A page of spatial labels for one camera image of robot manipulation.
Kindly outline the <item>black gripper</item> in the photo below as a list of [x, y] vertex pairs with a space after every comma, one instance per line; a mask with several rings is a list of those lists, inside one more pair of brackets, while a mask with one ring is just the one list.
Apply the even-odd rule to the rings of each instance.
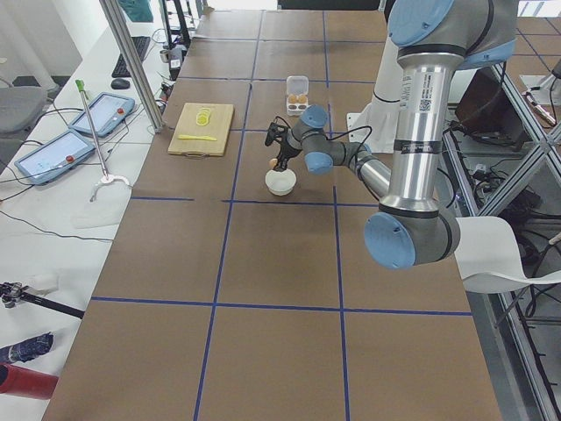
[[302, 148], [299, 144], [292, 146], [287, 140], [282, 140], [273, 170], [277, 172], [286, 171], [288, 169], [289, 160], [297, 157], [301, 151]]

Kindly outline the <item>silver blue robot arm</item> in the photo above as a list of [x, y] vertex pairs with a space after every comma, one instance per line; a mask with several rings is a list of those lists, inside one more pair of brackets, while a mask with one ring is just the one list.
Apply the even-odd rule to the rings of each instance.
[[455, 217], [434, 197], [451, 80], [459, 70], [506, 61], [515, 50], [515, 1], [390, 1], [386, 60], [394, 66], [384, 114], [394, 126], [393, 163], [365, 142], [324, 132], [326, 111], [312, 105], [291, 126], [270, 124], [266, 144], [280, 151], [275, 169], [302, 156], [312, 174], [349, 168], [378, 198], [365, 226], [366, 247], [380, 265], [411, 268], [452, 254]]

